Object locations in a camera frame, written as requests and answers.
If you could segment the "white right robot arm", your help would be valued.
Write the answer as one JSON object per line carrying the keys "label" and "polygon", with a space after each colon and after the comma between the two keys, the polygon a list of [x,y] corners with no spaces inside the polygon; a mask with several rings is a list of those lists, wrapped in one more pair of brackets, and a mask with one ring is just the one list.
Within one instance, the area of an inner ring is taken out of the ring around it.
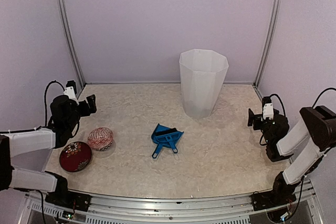
{"label": "white right robot arm", "polygon": [[247,121],[248,127],[261,131],[268,158],[272,162],[290,159],[301,143],[306,142],[291,165],[276,176],[267,196],[273,205],[279,205],[293,195],[305,176],[335,147],[335,112],[314,103],[300,109],[300,120],[290,128],[286,114],[274,109],[271,98],[270,95],[262,98],[260,114],[249,109]]}

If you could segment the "blue hand brush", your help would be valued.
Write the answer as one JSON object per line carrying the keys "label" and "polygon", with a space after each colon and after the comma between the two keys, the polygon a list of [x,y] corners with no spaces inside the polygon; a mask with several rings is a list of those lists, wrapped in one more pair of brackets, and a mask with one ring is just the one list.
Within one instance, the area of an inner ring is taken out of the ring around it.
{"label": "blue hand brush", "polygon": [[154,133],[155,139],[160,144],[168,144],[172,149],[174,154],[178,153],[177,147],[174,143],[174,135],[178,136],[178,130],[176,128],[172,128],[169,130],[159,131]]}

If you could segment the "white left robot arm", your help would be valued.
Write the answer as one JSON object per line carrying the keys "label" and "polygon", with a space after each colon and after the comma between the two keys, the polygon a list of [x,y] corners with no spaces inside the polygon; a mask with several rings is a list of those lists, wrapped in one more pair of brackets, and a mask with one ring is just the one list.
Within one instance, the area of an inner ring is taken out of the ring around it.
{"label": "white left robot arm", "polygon": [[96,113],[96,96],[90,95],[83,101],[63,94],[50,104],[51,117],[45,127],[30,131],[1,134],[1,190],[28,189],[52,193],[60,204],[66,206],[73,201],[73,193],[62,184],[65,178],[47,172],[14,167],[11,158],[38,150],[50,150],[66,146],[79,128],[80,119]]}

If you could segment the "blue dustpan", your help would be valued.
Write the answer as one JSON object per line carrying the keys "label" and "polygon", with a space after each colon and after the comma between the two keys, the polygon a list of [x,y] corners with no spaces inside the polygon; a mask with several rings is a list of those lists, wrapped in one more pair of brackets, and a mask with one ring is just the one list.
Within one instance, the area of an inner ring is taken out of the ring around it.
{"label": "blue dustpan", "polygon": [[176,145],[183,134],[184,132],[178,131],[175,127],[169,128],[158,124],[151,135],[152,142],[156,145],[152,158],[156,159],[164,147],[170,148],[174,154],[177,154]]}

